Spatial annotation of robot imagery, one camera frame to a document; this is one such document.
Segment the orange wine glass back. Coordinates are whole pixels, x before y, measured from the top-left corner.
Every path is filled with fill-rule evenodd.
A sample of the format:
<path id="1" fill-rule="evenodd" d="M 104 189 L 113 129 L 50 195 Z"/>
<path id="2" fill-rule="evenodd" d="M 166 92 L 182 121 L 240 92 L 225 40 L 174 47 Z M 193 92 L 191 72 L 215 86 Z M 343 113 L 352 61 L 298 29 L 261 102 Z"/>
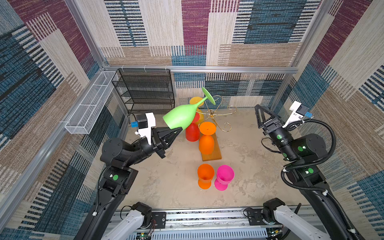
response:
<path id="1" fill-rule="evenodd" d="M 212 180 L 215 176 L 214 168 L 209 164 L 202 164 L 198 168 L 198 185 L 201 189 L 207 190 L 212 185 Z"/>

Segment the pink wine glass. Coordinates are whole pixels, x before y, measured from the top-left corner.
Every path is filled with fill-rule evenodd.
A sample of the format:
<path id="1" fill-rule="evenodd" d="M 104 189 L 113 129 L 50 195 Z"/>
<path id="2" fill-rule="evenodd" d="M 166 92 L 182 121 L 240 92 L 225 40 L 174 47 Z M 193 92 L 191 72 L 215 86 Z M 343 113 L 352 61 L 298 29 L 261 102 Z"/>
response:
<path id="1" fill-rule="evenodd" d="M 234 170 L 228 165 L 222 165 L 217 170 L 215 188 L 219 191 L 225 191 L 235 177 Z"/>

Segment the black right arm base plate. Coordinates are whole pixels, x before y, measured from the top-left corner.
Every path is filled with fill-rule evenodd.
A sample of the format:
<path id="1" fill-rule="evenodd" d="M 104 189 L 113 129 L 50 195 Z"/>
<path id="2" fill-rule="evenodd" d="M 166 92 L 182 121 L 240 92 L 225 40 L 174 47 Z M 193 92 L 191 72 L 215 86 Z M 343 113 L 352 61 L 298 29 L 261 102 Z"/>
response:
<path id="1" fill-rule="evenodd" d="M 263 209 L 246 208 L 244 211 L 245 216 L 248 218 L 250 226 L 266 226 L 262 214 Z"/>

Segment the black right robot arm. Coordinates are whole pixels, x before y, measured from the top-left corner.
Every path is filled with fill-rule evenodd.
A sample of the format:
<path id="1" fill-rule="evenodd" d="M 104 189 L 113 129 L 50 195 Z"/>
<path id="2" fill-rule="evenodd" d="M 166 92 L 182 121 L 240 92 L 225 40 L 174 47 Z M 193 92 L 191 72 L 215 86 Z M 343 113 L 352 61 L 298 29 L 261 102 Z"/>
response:
<path id="1" fill-rule="evenodd" d="M 324 225 L 321 232 L 285 205 L 278 198 L 263 204 L 262 216 L 266 224 L 279 223 L 287 227 L 302 240 L 362 240 L 339 201 L 330 190 L 318 165 L 325 163 L 335 152 L 337 139 L 333 129 L 325 122 L 316 120 L 309 108 L 295 101 L 286 122 L 274 112 L 261 105 L 255 106 L 258 127 L 278 148 L 288 162 L 281 171 L 283 182 L 307 199 Z M 291 131 L 306 123 L 325 127 L 331 135 L 331 147 L 327 149 L 324 139 L 317 134 L 308 134 L 294 139 Z"/>

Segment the orange wine glass front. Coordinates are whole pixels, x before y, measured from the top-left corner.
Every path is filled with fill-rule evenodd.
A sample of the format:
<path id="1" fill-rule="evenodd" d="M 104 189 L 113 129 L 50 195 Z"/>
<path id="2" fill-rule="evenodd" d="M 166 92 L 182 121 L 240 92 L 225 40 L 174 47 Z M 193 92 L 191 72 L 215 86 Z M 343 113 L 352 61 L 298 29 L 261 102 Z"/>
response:
<path id="1" fill-rule="evenodd" d="M 202 134 L 199 141 L 199 150 L 203 155 L 210 155 L 214 151 L 213 134 L 216 133 L 216 125 L 212 122 L 203 122 L 199 128 Z"/>

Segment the red wine glass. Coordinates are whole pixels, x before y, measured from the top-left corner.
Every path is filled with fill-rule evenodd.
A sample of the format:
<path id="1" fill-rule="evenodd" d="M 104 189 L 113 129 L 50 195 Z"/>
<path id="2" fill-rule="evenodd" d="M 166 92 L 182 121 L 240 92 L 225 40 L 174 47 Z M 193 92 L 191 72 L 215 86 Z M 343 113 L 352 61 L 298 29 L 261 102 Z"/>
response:
<path id="1" fill-rule="evenodd" d="M 192 123 L 186 128 L 186 139 L 190 142 L 196 142 L 200 138 L 200 130 L 196 122 L 200 119 L 199 113 L 195 113 Z"/>

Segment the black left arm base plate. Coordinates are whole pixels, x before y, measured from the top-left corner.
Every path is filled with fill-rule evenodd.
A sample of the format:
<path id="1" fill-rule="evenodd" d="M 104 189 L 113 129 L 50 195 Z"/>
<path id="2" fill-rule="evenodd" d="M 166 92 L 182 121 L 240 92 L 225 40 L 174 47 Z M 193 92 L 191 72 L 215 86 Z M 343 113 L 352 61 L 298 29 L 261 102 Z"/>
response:
<path id="1" fill-rule="evenodd" d="M 142 227 L 144 229 L 164 229 L 166 227 L 166 220 L 166 212 L 151 212 L 150 214 L 145 216 Z"/>

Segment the orange wine glass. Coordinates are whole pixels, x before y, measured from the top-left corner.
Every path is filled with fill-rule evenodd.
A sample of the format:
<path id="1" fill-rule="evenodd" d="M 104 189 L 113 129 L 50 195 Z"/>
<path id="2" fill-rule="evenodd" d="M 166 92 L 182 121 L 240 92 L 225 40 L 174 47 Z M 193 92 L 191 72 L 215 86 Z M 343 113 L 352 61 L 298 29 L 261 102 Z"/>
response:
<path id="1" fill-rule="evenodd" d="M 210 155 L 214 151 L 213 134 L 216 133 L 216 125 L 212 122 L 203 122 L 199 128 L 202 134 L 199 141 L 199 150 L 203 155 Z"/>
<path id="2" fill-rule="evenodd" d="M 202 164 L 198 168 L 198 185 L 201 189 L 207 190 L 212 185 L 212 180 L 215 176 L 214 168 L 209 164 Z"/>

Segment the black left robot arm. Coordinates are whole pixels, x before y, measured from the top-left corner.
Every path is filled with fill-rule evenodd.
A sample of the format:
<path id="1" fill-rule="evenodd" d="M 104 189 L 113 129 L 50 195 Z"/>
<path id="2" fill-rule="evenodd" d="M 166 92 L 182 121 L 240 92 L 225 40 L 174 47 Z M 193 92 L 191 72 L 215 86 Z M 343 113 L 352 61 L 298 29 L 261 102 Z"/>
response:
<path id="1" fill-rule="evenodd" d="M 173 130 L 168 127 L 152 128 L 149 137 L 140 138 L 133 144 L 119 138 L 111 138 L 104 143 L 101 161 L 106 163 L 106 169 L 98 183 L 96 202 L 75 236 L 76 240 L 125 240 L 135 230 L 155 225 L 152 208 L 138 202 L 111 232 L 106 233 L 110 220 L 138 175 L 138 171 L 131 166 L 154 153 L 164 158 L 166 149 L 182 131 L 181 127 Z"/>

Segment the green wine glass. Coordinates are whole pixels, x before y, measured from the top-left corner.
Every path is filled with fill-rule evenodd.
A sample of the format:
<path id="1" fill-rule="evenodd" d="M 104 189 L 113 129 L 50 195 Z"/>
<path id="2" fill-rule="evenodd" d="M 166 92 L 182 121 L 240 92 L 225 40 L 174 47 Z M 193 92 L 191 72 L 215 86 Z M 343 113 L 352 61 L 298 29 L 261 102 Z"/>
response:
<path id="1" fill-rule="evenodd" d="M 205 95 L 203 99 L 199 102 L 191 105 L 181 105 L 163 116 L 163 120 L 170 129 L 182 127 L 185 130 L 193 121 L 195 113 L 199 105 L 201 105 L 205 100 L 209 100 L 213 105 L 216 104 L 213 96 L 208 92 L 206 88 L 202 88 L 202 91 Z"/>

